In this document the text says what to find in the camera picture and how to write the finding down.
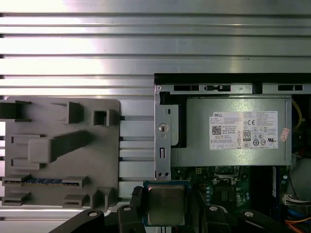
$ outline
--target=barcode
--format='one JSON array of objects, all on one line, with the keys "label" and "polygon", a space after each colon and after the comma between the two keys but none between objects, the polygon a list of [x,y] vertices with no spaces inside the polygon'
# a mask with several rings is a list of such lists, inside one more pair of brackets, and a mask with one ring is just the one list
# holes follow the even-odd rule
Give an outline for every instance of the barcode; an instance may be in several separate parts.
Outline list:
[{"label": "barcode", "polygon": [[222,127],[221,125],[213,125],[212,126],[212,135],[221,135],[222,134]]}]

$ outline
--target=dell power supply label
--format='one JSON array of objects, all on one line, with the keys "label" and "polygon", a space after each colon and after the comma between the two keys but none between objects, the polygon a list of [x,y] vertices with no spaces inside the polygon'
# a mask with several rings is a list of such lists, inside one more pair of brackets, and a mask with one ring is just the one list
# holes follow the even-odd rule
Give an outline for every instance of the dell power supply label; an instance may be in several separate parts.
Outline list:
[{"label": "dell power supply label", "polygon": [[219,112],[209,118],[209,149],[277,149],[277,112]]}]

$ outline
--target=white connector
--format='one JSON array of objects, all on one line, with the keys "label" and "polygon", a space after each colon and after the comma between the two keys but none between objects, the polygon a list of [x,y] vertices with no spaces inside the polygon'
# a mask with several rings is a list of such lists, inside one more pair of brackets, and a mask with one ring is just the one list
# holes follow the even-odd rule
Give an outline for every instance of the white connector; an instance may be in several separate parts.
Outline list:
[{"label": "white connector", "polygon": [[284,195],[283,195],[283,197],[282,197],[282,202],[283,202],[284,205],[291,205],[291,203],[287,201],[287,198],[288,198],[288,197],[291,198],[292,196],[289,195],[289,194],[284,194]]}]

